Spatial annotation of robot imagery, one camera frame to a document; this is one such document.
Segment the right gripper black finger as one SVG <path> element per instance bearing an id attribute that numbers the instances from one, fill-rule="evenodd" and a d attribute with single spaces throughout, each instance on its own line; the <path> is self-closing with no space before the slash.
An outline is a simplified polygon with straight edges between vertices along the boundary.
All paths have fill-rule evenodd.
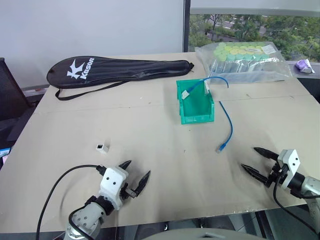
<path id="1" fill-rule="evenodd" d="M 243 164 L 243 163 L 241 164 L 241 166 L 254 179 L 260 181 L 264 185 L 267 183 L 268 178 L 266 176 L 263 176 L 262 174 L 260 174 L 260 172 L 258 170 L 256 170 L 255 168 L 253 168 L 249 165 Z"/>
<path id="2" fill-rule="evenodd" d="M 257 153 L 259 153 L 261 156 L 267 159 L 272 159 L 274 161 L 278 161 L 278 154 L 274 153 L 268 149 L 262 148 L 262 147 L 254 147 L 253 148 Z"/>

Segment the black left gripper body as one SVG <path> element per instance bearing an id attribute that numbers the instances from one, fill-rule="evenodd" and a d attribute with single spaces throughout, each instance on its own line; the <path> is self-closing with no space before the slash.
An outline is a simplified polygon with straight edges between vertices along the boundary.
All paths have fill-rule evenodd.
<path id="1" fill-rule="evenodd" d="M 128 184 L 125 183 L 120 190 L 119 196 L 122 200 L 126 200 L 129 197 L 134 199 L 137 196 L 137 194 L 134 190 L 128 188 Z"/>

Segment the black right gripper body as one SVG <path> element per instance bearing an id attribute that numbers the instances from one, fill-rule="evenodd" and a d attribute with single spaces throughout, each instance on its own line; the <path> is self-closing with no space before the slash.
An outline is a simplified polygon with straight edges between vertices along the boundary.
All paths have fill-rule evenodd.
<path id="1" fill-rule="evenodd" d="M 276 183 L 279 178 L 279 183 L 282 184 L 287 177 L 287 164 L 276 162 L 272 169 L 271 173 L 267 177 L 267 181 L 265 183 L 266 187 L 270 187 L 272 183 Z"/>

